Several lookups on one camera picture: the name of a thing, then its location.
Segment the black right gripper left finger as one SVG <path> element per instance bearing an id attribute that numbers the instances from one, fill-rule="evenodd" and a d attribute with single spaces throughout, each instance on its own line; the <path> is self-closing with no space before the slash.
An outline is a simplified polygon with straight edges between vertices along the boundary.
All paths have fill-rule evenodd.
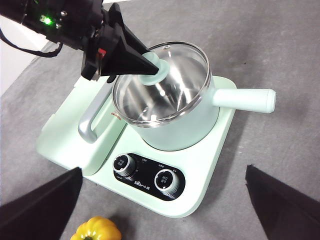
<path id="1" fill-rule="evenodd" d="M 83 183 L 76 167 L 0 207 L 2 240 L 59 240 Z"/>

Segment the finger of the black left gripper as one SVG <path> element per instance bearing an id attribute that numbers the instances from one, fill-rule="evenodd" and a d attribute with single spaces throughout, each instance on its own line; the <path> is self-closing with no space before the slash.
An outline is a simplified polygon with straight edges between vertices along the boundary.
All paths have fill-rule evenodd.
<path id="1" fill-rule="evenodd" d="M 121 25 L 104 28 L 99 46 L 102 54 L 100 75 L 155 75 L 159 68 L 131 47 Z"/>
<path id="2" fill-rule="evenodd" d="M 119 24 L 124 32 L 124 37 L 127 44 L 132 47 L 139 54 L 144 54 L 149 51 L 149 49 L 140 41 L 140 39 L 126 26 L 124 23 L 122 13 L 119 12 Z"/>

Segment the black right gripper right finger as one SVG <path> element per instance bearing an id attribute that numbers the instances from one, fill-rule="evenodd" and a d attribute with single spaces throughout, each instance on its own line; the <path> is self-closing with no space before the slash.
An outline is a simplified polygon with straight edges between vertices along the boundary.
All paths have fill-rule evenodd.
<path id="1" fill-rule="evenodd" d="M 255 213 L 269 240 L 318 240 L 320 202 L 253 165 L 245 173 Z"/>

